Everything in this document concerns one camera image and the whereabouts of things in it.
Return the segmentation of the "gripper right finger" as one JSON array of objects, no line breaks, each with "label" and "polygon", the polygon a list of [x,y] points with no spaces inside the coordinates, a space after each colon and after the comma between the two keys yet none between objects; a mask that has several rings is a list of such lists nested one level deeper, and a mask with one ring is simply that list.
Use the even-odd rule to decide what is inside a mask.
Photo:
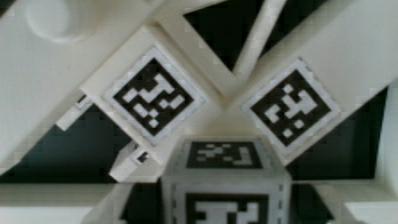
[{"label": "gripper right finger", "polygon": [[296,183],[290,224],[372,224],[361,205],[377,199],[377,189],[369,185]]}]

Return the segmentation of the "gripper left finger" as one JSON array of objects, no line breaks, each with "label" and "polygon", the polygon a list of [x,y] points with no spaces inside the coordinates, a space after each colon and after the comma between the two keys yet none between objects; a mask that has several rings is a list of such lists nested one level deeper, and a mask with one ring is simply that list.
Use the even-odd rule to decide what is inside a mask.
[{"label": "gripper left finger", "polygon": [[82,224],[164,224],[161,184],[118,184]]}]

